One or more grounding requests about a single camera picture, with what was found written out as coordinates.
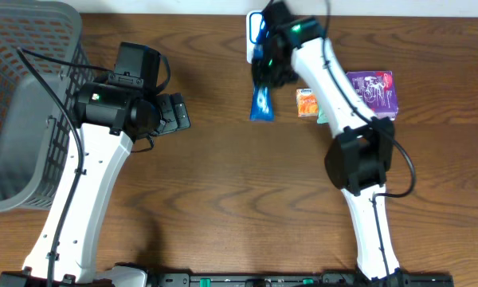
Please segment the teal wet wipes packet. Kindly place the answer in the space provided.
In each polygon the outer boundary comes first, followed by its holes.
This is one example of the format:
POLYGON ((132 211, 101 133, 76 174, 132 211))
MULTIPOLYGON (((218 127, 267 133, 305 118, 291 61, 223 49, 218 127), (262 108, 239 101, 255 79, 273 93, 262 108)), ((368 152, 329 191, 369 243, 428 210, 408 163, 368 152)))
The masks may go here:
POLYGON ((325 116, 325 114, 323 112, 323 109, 321 107, 319 107, 317 123, 318 124, 327 124, 328 123, 328 119, 325 116))

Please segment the blue biscuit packet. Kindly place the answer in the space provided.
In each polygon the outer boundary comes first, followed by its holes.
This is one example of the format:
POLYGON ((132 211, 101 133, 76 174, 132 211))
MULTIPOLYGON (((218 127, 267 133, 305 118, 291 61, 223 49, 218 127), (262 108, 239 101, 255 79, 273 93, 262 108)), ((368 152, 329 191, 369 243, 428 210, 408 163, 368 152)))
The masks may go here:
MULTIPOLYGON (((253 60, 250 65, 253 65, 254 61, 260 60, 263 57, 263 48, 261 42, 265 38, 266 28, 261 31, 258 37, 258 42, 254 49, 253 60)), ((257 76, 252 75, 253 79, 253 98, 252 107, 250 111, 251 121, 268 121, 273 122, 275 119, 274 111, 272 110, 272 102, 269 88, 261 85, 257 76)))

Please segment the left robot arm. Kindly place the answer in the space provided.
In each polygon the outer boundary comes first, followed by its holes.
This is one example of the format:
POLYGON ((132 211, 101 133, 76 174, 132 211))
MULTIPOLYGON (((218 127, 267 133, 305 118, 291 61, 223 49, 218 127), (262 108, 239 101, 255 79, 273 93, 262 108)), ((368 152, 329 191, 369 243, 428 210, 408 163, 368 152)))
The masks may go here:
POLYGON ((4 271, 0 286, 152 286, 145 268, 119 263, 96 271, 96 249, 116 178, 137 140, 190 127, 179 93, 167 94, 159 67, 167 57, 123 42, 113 69, 82 85, 61 108, 72 135, 65 167, 41 236, 22 270, 4 271))

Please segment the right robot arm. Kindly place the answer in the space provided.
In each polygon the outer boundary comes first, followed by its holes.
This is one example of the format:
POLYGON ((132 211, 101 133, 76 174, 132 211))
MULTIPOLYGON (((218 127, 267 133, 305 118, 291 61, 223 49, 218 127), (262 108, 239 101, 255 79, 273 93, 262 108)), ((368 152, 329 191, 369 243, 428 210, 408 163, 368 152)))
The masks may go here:
POLYGON ((331 131, 324 158, 327 176, 346 199, 358 247, 357 266, 367 284, 388 286, 400 269, 386 218, 387 172, 394 125, 359 99, 328 37, 328 25, 298 18, 283 1, 271 1, 246 20, 252 66, 251 118, 271 120, 270 92, 302 79, 314 92, 331 131))

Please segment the purple snack packet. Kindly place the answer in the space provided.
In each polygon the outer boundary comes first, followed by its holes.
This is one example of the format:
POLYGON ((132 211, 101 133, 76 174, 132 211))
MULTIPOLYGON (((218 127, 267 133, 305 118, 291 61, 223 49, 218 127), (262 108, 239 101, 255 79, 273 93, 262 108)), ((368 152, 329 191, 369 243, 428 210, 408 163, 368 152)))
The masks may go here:
POLYGON ((392 71, 347 72, 346 76, 378 118, 396 119, 399 107, 392 71))

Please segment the orange tissue packet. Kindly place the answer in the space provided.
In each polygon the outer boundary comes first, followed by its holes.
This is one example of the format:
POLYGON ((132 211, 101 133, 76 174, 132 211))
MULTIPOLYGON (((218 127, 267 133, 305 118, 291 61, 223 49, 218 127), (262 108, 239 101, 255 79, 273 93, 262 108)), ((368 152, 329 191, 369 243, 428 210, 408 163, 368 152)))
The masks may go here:
POLYGON ((318 116, 319 105, 313 91, 309 88, 296 90, 298 117, 318 116))

